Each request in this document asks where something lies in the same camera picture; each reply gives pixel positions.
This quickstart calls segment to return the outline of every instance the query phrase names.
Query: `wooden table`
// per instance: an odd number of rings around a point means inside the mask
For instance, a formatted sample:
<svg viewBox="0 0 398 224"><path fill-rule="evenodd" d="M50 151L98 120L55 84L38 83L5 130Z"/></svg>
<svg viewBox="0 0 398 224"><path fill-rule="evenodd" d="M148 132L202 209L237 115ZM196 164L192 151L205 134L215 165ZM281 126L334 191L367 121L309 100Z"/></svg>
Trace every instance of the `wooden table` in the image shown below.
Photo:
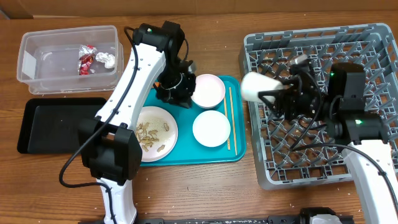
<svg viewBox="0 0 398 224"><path fill-rule="evenodd" d="M67 189L58 173L68 155L19 154L16 149L25 103L34 97L16 80L17 57L26 32L81 26L115 25L127 63L130 47L124 26L163 21L181 24L190 44L188 58L197 74L228 74L241 79L238 53L244 36L255 32L384 22L398 35L397 11L227 14L220 16L139 16L0 21L0 223L76 223L104 214L99 187ZM102 96L111 92L68 94ZM64 95L44 96L64 97ZM262 190L257 183L250 119L244 104L248 149L239 162L200 166L141 168L134 179L134 203L141 218L239 218L298 214L323 206L364 223L352 182L290 190ZM68 168L71 183L93 181L78 157Z"/></svg>

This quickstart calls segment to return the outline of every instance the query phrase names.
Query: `teal tray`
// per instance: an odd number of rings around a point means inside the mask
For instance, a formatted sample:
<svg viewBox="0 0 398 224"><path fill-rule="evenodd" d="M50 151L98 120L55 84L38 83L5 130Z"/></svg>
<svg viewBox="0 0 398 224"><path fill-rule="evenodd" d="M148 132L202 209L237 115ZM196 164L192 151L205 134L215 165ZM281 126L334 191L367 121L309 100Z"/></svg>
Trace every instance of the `teal tray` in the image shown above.
<svg viewBox="0 0 398 224"><path fill-rule="evenodd" d="M246 152L246 135L244 132L243 106L239 82L231 76L222 75L219 77L224 82L226 89L225 97L228 110L228 120L231 125L231 134L229 135L231 150L228 150L226 142L218 147L202 146L193 136L193 121L200 113L206 111L206 109L203 109L194 103L190 109L163 103L161 100L156 98L156 91L152 89L149 92L144 106L158 106L167 110L177 122L178 139L173 150L167 156L155 162L141 162L142 167L236 162L242 159ZM230 87L233 94L232 99L235 115L237 156L235 156L234 148L231 101L229 98ZM224 114L224 101L211 110L217 110Z"/></svg>

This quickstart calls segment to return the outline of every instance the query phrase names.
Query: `chopsticks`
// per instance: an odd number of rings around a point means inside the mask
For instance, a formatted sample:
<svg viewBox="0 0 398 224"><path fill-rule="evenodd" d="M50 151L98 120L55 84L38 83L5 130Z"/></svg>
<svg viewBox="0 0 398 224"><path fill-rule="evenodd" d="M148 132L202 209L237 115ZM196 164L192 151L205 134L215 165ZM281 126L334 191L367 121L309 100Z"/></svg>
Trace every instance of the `chopsticks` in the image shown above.
<svg viewBox="0 0 398 224"><path fill-rule="evenodd" d="M235 131L235 118L234 118L234 105L233 105L233 102L232 102L232 89L231 89L231 87L229 88L229 99L231 100L231 114L232 114L232 128L233 128L233 131L234 131L235 156L237 156L238 155L238 150L236 149L236 131Z"/></svg>
<svg viewBox="0 0 398 224"><path fill-rule="evenodd" d="M227 111L227 109L226 109L226 100L225 100L225 96L224 96L224 111L225 111L225 116L226 116L226 119L228 119L228 111ZM228 150L231 150L231 142L229 141L229 137L228 137L228 139L227 139L227 145L228 145Z"/></svg>

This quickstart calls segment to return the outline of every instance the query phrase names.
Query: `robotic arm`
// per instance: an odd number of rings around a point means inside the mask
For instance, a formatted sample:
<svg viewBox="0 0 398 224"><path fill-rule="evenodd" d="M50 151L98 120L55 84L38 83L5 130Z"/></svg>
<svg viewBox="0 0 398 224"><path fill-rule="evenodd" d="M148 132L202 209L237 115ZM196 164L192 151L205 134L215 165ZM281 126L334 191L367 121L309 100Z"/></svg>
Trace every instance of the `robotic arm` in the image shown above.
<svg viewBox="0 0 398 224"><path fill-rule="evenodd" d="M193 62L177 57L185 40L180 25L168 21L161 28L142 24L134 30L133 38L127 33L129 29L125 33L133 48L116 89L95 119L84 120L79 127L80 144L89 142L81 151L81 159L101 185L105 224L133 224L136 218L132 179L141 164L142 151L134 131L151 86L158 80L156 97L184 108L191 107L195 90Z"/></svg>
<svg viewBox="0 0 398 224"><path fill-rule="evenodd" d="M398 182L392 166L391 148L379 115L364 111L366 74L363 67L353 63L333 64L328 94L319 89L312 63L306 55L290 61L289 72L290 79L248 73L241 84L243 98L263 102L275 116L284 116L287 120L301 114L313 118L290 150L338 147L355 182L366 223L398 223L394 193L398 192ZM317 120L326 122L326 130L335 139L335 144L296 147ZM322 221L324 224L336 223L330 222L330 218Z"/></svg>

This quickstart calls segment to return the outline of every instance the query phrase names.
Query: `black tray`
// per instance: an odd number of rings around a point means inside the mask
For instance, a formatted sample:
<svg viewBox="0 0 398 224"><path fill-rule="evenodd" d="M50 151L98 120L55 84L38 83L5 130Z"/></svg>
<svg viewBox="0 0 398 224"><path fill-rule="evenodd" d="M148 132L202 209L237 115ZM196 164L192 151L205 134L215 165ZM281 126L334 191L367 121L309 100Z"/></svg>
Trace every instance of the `black tray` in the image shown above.
<svg viewBox="0 0 398 224"><path fill-rule="evenodd" d="M17 150L20 153L72 153L79 148L78 125L94 118L104 98L34 98L25 106Z"/></svg>

